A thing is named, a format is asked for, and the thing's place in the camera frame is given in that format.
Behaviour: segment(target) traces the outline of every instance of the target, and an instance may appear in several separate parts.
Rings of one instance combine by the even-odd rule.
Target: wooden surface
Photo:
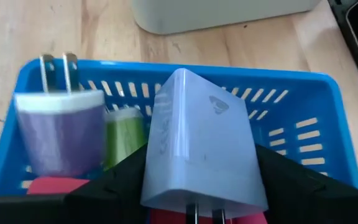
[[[358,160],[358,71],[325,0],[307,13],[169,36],[138,28],[130,0],[0,0],[0,119],[21,66],[41,52],[66,51],[79,58],[330,74],[341,87]]]

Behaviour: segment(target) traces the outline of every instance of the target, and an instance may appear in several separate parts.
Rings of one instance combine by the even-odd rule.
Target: metal prong
[[[43,54],[40,56],[42,88],[48,93],[57,90],[57,81],[55,74],[55,66],[53,64],[53,56]]]
[[[212,211],[213,224],[225,224],[226,215],[223,209],[217,209]]]
[[[67,92],[80,90],[80,79],[78,77],[77,56],[73,53],[63,54],[63,65],[65,67],[65,80]]]
[[[186,206],[186,224],[198,224],[197,203],[192,203]]]

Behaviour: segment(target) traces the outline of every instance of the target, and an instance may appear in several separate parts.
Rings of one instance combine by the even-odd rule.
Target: red object
[[[71,192],[89,180],[65,177],[39,177],[30,184],[27,194],[62,194]]]
[[[263,213],[256,215],[249,215],[247,217],[236,218],[233,224],[267,224],[265,215]]]

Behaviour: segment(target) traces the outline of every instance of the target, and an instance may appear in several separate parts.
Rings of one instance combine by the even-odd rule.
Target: white power adapter
[[[174,72],[155,96],[141,204],[226,218],[268,209],[244,100]]]

